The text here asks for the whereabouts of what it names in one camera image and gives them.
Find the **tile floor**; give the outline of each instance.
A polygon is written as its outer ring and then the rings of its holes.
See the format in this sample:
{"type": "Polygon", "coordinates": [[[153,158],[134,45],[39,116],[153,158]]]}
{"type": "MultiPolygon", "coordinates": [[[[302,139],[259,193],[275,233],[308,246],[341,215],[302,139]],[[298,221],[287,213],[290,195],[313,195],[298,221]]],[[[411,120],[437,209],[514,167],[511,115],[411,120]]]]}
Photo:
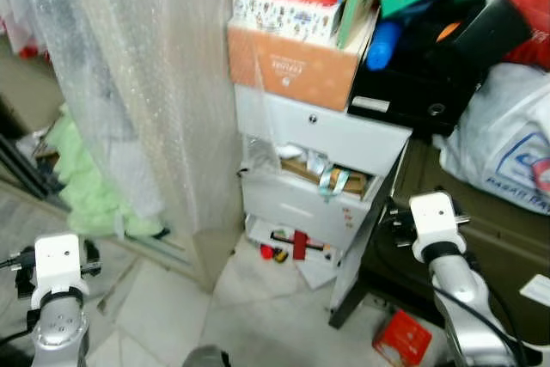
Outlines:
{"type": "MultiPolygon", "coordinates": [[[[389,366],[370,345],[383,310],[361,306],[336,331],[327,325],[331,284],[311,291],[290,260],[263,261],[244,239],[235,251],[212,295],[147,260],[134,263],[92,316],[104,337],[89,367],[176,367],[206,344],[222,347],[234,367],[389,366]]],[[[446,348],[443,332],[429,328],[425,366],[446,348]]]]}

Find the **open drawer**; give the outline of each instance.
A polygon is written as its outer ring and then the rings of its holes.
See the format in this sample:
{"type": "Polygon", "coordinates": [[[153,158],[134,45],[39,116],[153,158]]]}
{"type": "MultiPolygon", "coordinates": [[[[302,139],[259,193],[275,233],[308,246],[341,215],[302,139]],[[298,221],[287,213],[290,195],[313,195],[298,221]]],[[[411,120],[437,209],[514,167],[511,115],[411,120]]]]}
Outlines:
{"type": "Polygon", "coordinates": [[[346,168],[385,176],[411,130],[235,85],[239,131],[316,150],[346,168]]]}
{"type": "Polygon", "coordinates": [[[285,171],[243,172],[241,177],[246,213],[299,229],[344,252],[382,184],[382,178],[373,177],[362,199],[349,193],[326,199],[318,186],[285,171]]]}

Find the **bubble wrap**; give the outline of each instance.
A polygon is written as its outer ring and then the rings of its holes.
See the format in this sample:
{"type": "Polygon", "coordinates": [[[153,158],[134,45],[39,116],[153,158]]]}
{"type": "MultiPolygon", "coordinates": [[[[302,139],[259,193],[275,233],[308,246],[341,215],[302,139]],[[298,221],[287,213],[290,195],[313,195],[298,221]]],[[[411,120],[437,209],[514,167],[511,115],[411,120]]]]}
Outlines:
{"type": "Polygon", "coordinates": [[[32,1],[71,115],[136,213],[163,209],[180,234],[234,222],[230,0],[32,1]]]}

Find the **green fabric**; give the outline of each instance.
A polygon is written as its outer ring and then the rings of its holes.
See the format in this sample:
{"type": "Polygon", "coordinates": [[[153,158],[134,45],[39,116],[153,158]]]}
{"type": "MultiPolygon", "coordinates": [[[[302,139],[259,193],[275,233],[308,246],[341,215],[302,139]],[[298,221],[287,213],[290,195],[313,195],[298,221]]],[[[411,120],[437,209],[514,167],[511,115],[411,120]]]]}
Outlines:
{"type": "Polygon", "coordinates": [[[69,227],[82,235],[112,235],[117,223],[131,236],[158,234],[158,219],[136,216],[114,185],[97,168],[66,107],[63,118],[48,133],[47,142],[57,148],[59,160],[54,171],[65,188],[59,197],[71,208],[69,227]]]}

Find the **white plastic bag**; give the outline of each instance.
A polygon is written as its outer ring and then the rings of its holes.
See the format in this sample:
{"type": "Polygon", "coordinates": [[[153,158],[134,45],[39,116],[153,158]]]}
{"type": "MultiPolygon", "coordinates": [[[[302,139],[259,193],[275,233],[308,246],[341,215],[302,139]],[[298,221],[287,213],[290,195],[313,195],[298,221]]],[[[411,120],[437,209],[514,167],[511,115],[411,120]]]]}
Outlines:
{"type": "Polygon", "coordinates": [[[498,64],[441,148],[460,180],[550,215],[550,74],[498,64]]]}

